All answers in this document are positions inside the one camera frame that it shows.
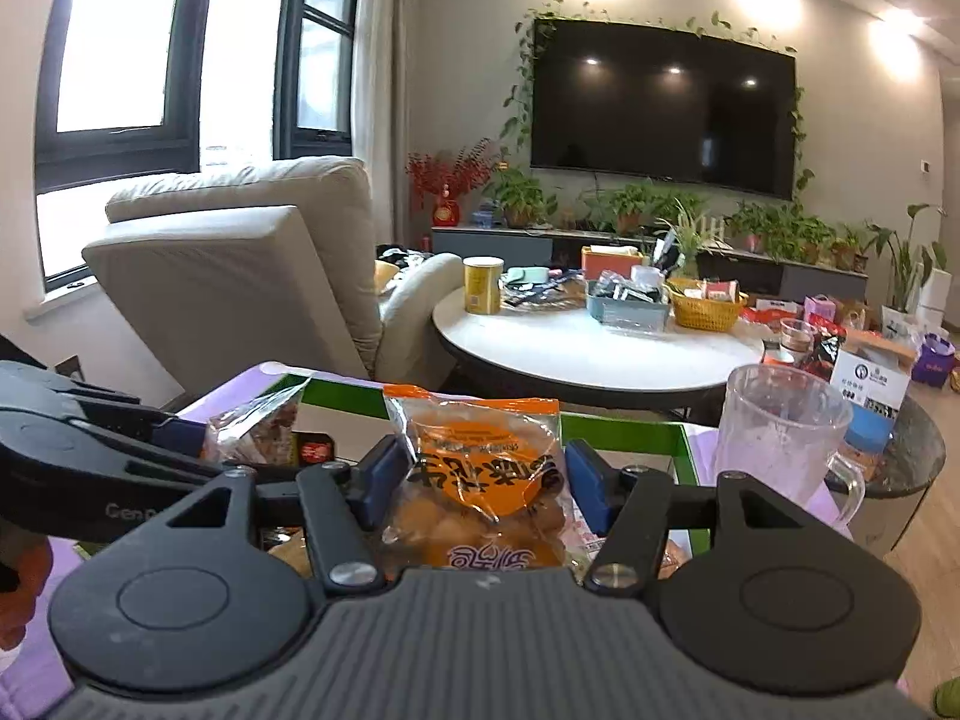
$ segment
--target white tabletop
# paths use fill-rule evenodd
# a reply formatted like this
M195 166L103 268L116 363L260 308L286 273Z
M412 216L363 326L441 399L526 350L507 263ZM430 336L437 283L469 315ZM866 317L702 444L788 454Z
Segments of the white tabletop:
M453 346L493 365L541 379L597 389L678 392L726 384L740 365L760 362L763 343L740 327L706 333L676 327L642 336L606 327L587 309L519 311L482 316L464 310L464 291L433 310Z

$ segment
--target television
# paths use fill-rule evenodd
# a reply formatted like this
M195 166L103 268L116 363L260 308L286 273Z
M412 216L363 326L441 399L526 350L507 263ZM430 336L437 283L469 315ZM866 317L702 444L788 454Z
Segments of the television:
M531 166L791 199L791 55L630 23L536 23Z

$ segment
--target woven basket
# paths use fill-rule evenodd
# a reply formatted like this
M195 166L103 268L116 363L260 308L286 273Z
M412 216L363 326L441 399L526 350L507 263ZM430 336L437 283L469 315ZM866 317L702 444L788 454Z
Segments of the woven basket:
M683 290L692 290L699 286L699 283L692 278L670 279L670 285L680 290L679 295L673 290L668 292L670 302L673 303L674 319L680 327L727 333L736 324L736 318L740 316L740 309L747 304L747 295L740 293L740 300L737 300L736 303L686 298L683 295Z

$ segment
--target window frame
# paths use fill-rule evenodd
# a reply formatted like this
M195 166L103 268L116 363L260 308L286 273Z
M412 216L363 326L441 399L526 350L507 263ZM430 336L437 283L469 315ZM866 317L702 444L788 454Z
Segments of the window frame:
M209 0L175 1L162 124L58 132L59 86L73 0L54 0L37 84L36 194L117 178L200 170L200 72L208 6ZM38 225L37 243L47 292L91 275L85 265L46 274Z
M344 0L344 20L335 19L306 4L305 0L282 0L280 30L277 33L277 76L274 84L274 159L304 156L351 156L353 153L350 98L353 85L353 42L356 39L357 0ZM338 76L338 119L346 129L300 127L299 62L304 21L324 26L347 38L349 50L340 54Z

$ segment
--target tv cabinet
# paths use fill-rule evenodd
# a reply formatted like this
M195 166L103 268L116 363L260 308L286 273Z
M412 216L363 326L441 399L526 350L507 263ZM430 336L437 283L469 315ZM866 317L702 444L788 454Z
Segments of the tv cabinet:
M580 249L586 245L634 245L650 254L656 239L624 238L611 233L581 230L528 229L507 227L434 227L433 250L460 257L491 256L512 266L579 268ZM776 295L783 300L802 302L808 295L832 295L841 300L863 300L867 276L834 268L777 262L764 254L747 251L702 251L697 256L704 278L736 279L745 293Z

